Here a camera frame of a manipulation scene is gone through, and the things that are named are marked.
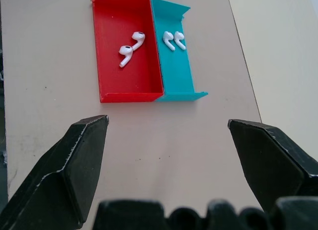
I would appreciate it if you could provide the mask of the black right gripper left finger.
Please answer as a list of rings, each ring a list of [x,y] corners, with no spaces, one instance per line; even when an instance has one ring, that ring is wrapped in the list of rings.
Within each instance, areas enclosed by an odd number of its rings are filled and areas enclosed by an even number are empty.
[[[79,230],[96,192],[109,124],[81,119],[46,151],[0,214],[2,230]]]

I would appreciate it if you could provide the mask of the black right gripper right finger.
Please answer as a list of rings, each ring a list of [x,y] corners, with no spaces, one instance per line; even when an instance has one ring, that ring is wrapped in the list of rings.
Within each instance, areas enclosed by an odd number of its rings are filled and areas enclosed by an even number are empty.
[[[262,209],[287,196],[317,196],[318,162],[277,127],[230,119],[244,176]]]

